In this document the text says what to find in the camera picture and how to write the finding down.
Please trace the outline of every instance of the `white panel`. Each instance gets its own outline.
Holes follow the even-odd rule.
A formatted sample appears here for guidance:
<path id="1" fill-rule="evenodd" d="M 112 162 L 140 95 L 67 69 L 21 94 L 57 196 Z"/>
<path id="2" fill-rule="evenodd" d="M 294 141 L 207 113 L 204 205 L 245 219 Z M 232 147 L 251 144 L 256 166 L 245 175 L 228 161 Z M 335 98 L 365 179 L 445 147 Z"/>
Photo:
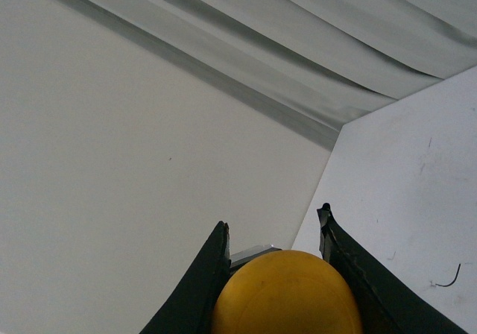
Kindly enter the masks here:
<path id="1" fill-rule="evenodd" d="M 139 333 L 217 221 L 289 248 L 318 184 L 327 150 L 123 27 L 0 0 L 4 333 Z"/>
<path id="2" fill-rule="evenodd" d="M 349 123 L 295 240 L 318 252 L 316 209 L 421 298 L 477 333 L 477 68 Z M 449 288 L 431 286 L 452 281 Z"/>

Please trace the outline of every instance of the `scuff mark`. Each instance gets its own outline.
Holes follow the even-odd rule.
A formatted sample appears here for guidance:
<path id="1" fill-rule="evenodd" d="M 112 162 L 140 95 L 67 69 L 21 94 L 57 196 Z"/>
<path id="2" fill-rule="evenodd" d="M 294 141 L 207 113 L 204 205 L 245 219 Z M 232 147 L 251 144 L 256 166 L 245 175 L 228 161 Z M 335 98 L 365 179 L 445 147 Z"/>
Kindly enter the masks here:
<path id="1" fill-rule="evenodd" d="M 452 305 L 453 306 L 458 306 L 458 305 L 461 305 L 461 304 L 464 304 L 466 301 L 465 301 L 465 298 L 462 297 L 461 295 L 458 295 L 457 297 L 455 297 L 455 299 L 452 301 Z"/>
<path id="2" fill-rule="evenodd" d="M 392 260 L 394 259 L 394 257 L 395 257 L 395 256 L 396 256 L 396 251 L 394 251 L 394 254 L 393 254 L 393 256 L 392 256 L 391 258 L 390 258 L 390 257 L 388 257 L 388 260 L 392 261 Z"/>
<path id="3" fill-rule="evenodd" d="M 453 180 L 457 180 L 457 181 L 469 181 L 469 178 L 468 178 L 468 177 L 452 176 L 452 179 L 453 179 Z"/>

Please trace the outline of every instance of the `white fabric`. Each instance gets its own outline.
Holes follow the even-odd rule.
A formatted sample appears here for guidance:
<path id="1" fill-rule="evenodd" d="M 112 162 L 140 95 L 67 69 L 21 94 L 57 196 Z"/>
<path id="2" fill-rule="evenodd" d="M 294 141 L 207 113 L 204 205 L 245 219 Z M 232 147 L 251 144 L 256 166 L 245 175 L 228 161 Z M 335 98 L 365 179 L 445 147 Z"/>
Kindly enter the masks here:
<path id="1" fill-rule="evenodd" d="M 322 125 L 477 64 L 475 0 L 89 0 Z"/>

